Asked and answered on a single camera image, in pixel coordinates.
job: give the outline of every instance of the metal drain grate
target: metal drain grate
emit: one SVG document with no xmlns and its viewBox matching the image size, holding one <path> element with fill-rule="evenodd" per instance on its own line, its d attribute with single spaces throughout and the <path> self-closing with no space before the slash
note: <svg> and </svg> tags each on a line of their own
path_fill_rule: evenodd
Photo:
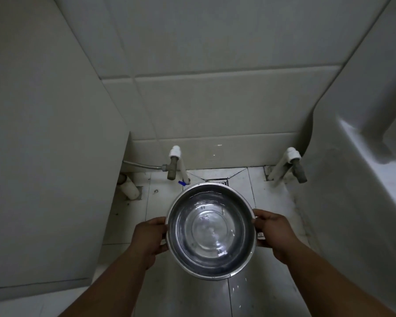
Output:
<svg viewBox="0 0 396 317">
<path fill-rule="evenodd" d="M 227 182 L 226 179 L 208 179 L 205 182 L 215 182 L 215 183 L 221 183 L 222 185 L 229 186 L 229 182 Z"/>
</svg>

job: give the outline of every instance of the tiled floor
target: tiled floor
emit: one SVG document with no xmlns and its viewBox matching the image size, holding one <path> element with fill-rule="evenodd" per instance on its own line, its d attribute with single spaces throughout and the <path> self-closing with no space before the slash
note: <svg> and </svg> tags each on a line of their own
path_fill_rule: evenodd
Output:
<svg viewBox="0 0 396 317">
<path fill-rule="evenodd" d="M 262 167 L 218 170 L 190 170 L 191 183 L 228 178 L 251 207 L 285 215 L 298 235 L 308 243 L 300 216 L 286 187 L 264 181 Z M 96 279 L 129 245 L 135 225 L 165 216 L 174 198 L 182 191 L 178 180 L 168 181 L 167 173 L 134 174 L 142 186 L 141 200 L 127 201 L 116 192 L 106 234 L 95 272 Z M 85 288 L 0 303 L 0 316 L 57 316 Z M 257 248 L 249 264 L 235 276 L 217 282 L 197 279 L 184 272 L 169 252 L 157 257 L 149 269 L 133 314 L 152 316 L 310 316 L 285 265 L 270 249 Z"/>
</svg>

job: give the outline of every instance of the metal basin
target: metal basin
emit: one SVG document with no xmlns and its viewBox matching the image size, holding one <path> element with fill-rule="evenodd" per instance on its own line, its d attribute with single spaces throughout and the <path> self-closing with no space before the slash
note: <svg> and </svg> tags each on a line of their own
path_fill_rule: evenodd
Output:
<svg viewBox="0 0 396 317">
<path fill-rule="evenodd" d="M 167 244 L 179 265 L 206 280 L 233 276 L 255 250 L 252 208 L 238 192 L 214 182 L 185 189 L 167 214 Z"/>
</svg>

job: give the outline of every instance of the tiled wall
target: tiled wall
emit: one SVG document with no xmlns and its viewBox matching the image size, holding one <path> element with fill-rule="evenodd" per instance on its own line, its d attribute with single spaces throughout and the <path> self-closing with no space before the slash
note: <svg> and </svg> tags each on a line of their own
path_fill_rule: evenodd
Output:
<svg viewBox="0 0 396 317">
<path fill-rule="evenodd" d="M 275 164 L 386 1 L 56 0 L 132 161 L 189 169 Z"/>
</svg>

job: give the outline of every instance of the hand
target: hand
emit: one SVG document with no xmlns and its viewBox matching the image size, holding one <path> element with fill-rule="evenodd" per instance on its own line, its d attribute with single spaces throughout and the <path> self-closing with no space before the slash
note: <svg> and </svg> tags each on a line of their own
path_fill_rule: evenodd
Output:
<svg viewBox="0 0 396 317">
<path fill-rule="evenodd" d="M 153 218 L 137 224 L 129 246 L 133 251 L 143 256 L 147 269 L 155 262 L 155 256 L 168 250 L 167 244 L 160 245 L 167 226 L 166 217 Z"/>
<path fill-rule="evenodd" d="M 254 220 L 254 226 L 257 231 L 262 231 L 266 238 L 265 240 L 258 239 L 257 245 L 273 248 L 274 256 L 286 264 L 289 252 L 302 244 L 293 232 L 289 221 L 285 216 L 278 213 L 261 209 L 254 209 L 253 211 L 257 216 Z"/>
</svg>

